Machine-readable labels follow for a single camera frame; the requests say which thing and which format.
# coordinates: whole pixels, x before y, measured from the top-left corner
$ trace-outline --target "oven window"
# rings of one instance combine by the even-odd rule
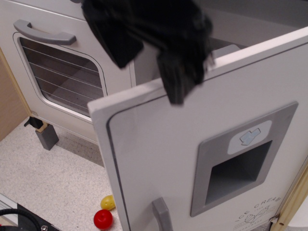
[[[89,116],[87,103],[103,97],[96,65],[83,57],[20,38],[39,88],[53,103]]]

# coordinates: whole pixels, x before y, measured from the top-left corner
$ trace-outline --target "gray handle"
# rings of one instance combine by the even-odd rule
[[[173,231],[169,209],[164,199],[158,198],[152,202],[153,213],[160,231]]]
[[[51,35],[45,32],[32,29],[31,23],[20,19],[14,23],[14,27],[22,35],[38,42],[55,45],[72,45],[76,41],[75,35],[67,34],[65,32]]]

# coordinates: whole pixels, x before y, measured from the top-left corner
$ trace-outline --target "yellow lemon toy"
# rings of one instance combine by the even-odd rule
[[[101,201],[101,207],[102,209],[106,209],[106,210],[111,210],[115,208],[116,206],[115,206],[114,196],[109,195],[109,196],[104,197]]]

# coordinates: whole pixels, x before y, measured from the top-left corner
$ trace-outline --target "red ball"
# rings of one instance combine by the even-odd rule
[[[100,230],[106,230],[112,225],[113,217],[111,212],[106,209],[98,211],[94,215],[94,225]]]

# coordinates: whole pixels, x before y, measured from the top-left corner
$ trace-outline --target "wooden side panel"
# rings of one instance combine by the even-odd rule
[[[0,49],[0,141],[31,114]]]
[[[278,222],[272,225],[270,231],[284,231],[307,196],[308,166],[306,166],[291,195],[284,204]]]

